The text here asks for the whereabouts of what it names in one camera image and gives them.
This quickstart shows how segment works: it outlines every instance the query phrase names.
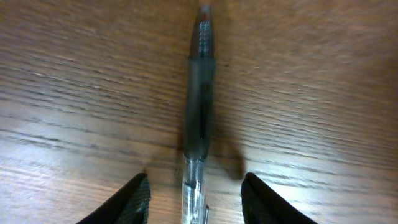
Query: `pen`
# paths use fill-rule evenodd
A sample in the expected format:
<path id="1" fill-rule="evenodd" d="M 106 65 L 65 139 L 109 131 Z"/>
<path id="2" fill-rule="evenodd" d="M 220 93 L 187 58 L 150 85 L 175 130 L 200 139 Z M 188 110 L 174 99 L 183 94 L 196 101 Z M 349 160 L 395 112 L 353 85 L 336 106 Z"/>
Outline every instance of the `pen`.
<path id="1" fill-rule="evenodd" d="M 199 7 L 192 32 L 183 147 L 183 224 L 204 224 L 205 162 L 213 129 L 213 80 L 215 74 L 213 24 L 210 5 Z"/>

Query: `wooden table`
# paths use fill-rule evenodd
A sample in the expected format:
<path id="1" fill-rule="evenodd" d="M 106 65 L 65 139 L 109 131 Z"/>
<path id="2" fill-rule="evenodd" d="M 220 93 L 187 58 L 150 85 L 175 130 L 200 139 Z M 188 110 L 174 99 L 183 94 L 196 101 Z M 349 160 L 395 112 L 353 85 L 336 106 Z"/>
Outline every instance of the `wooden table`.
<path id="1" fill-rule="evenodd" d="M 75 223 L 145 170 L 178 223 L 197 3 L 0 2 L 0 223 Z M 214 5 L 210 223 L 257 174 L 319 223 L 398 222 L 395 0 Z"/>

